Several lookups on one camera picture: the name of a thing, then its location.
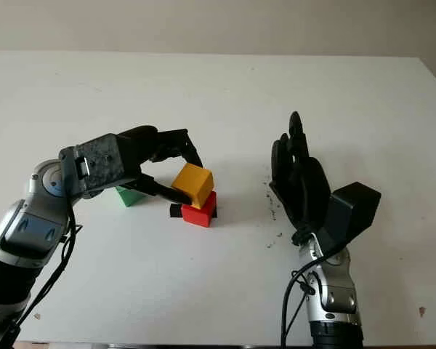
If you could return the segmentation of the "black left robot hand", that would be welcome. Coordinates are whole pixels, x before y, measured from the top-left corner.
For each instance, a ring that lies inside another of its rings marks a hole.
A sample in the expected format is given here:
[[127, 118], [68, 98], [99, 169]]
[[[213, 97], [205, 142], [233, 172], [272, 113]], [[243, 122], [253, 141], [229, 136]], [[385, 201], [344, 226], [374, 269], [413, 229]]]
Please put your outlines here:
[[[157, 163], [170, 158], [182, 157], [189, 164], [203, 166], [186, 129], [160, 132], [154, 126], [145, 125], [122, 132], [120, 136], [128, 139], [128, 149], [135, 155], [139, 164], [146, 161]], [[153, 177], [143, 172], [136, 180], [122, 186], [150, 196], [160, 196], [175, 204], [192, 203], [192, 199], [186, 194], [156, 182]]]

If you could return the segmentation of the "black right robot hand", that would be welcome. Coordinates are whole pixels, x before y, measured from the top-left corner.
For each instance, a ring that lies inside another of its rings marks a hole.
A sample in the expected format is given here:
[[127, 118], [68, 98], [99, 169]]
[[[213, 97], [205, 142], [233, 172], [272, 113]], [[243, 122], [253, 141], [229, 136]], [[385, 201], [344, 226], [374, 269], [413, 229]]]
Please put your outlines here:
[[288, 132], [272, 144], [270, 188], [295, 228], [291, 237], [303, 245], [322, 227], [331, 190], [322, 165], [309, 155], [302, 120], [294, 111]]

